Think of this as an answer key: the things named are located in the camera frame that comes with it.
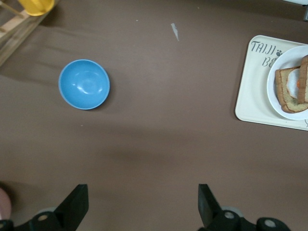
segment white plate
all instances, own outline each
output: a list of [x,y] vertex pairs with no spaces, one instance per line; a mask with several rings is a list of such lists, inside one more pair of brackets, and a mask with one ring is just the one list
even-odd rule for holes
[[298,113],[286,113],[281,109],[276,93],[275,71],[277,69],[300,66],[302,58],[306,55],[308,55],[308,46],[294,47],[283,53],[273,64],[269,72],[268,82],[267,82],[267,92],[268,92],[269,102],[273,106],[276,112],[278,112],[280,115],[288,119],[293,119],[293,120],[308,119],[308,110]]

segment yellow cup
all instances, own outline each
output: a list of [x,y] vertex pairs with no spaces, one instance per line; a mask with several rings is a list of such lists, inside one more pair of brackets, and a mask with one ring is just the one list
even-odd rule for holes
[[27,14],[40,16],[50,11],[54,6],[54,0],[18,0]]

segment tray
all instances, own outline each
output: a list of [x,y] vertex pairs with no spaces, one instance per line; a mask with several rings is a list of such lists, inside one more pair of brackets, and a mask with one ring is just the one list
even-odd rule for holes
[[308,130],[308,119],[290,120],[279,115],[271,106],[266,92],[270,68],[287,50],[304,45],[278,38],[258,35],[248,45],[235,114],[239,120]]

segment pink object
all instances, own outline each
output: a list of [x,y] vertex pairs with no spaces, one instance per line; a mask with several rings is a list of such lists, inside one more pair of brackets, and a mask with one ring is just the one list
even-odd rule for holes
[[9,219],[11,216],[12,205],[7,193],[0,188],[0,220]]

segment white paper scrap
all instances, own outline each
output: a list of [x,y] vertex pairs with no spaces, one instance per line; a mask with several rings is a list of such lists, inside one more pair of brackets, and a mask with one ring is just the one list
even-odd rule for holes
[[293,3],[301,4],[301,5],[307,5],[308,4],[308,0],[284,0],[284,1],[289,1],[289,2],[293,2]]
[[174,23],[171,23],[171,26],[172,26],[173,33],[175,34],[175,37],[177,37],[177,40],[180,41],[177,27],[175,26]]

